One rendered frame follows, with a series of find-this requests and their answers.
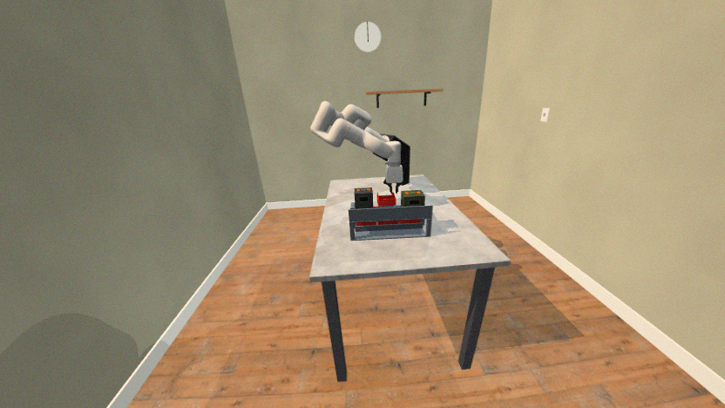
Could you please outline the dark green case with orange latches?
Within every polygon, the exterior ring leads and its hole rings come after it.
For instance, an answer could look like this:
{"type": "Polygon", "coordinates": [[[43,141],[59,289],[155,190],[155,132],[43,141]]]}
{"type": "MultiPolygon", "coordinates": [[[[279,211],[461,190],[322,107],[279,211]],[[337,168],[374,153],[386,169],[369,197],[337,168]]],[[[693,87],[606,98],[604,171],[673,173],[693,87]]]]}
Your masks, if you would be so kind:
{"type": "Polygon", "coordinates": [[[401,191],[401,207],[424,206],[422,190],[401,191]]]}

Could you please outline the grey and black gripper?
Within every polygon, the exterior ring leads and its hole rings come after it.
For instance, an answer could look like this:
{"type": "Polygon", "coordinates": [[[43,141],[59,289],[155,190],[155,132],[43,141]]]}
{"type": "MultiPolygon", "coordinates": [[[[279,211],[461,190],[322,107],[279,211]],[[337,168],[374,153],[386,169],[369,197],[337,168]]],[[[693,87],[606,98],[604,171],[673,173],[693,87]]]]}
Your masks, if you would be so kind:
{"type": "Polygon", "coordinates": [[[392,193],[392,186],[391,186],[392,183],[396,183],[396,194],[397,194],[399,186],[404,183],[402,165],[400,165],[398,167],[386,166],[385,180],[384,180],[383,184],[386,184],[390,187],[391,193],[392,193]]]}

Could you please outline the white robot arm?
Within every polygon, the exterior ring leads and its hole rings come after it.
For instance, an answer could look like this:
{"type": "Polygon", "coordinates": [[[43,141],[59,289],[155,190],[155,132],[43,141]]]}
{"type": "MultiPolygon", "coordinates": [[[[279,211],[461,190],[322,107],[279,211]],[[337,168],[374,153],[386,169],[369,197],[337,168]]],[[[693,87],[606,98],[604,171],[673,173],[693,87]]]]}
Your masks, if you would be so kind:
{"type": "Polygon", "coordinates": [[[388,158],[385,162],[388,166],[400,166],[401,143],[396,141],[390,142],[387,136],[382,136],[368,128],[367,126],[371,121],[371,116],[355,105],[347,105],[339,113],[335,111],[335,108],[329,102],[324,101],[321,103],[320,109],[315,116],[311,131],[331,146],[340,147],[346,139],[382,158],[388,158]],[[329,126],[332,127],[329,134],[327,134],[329,126]]]}

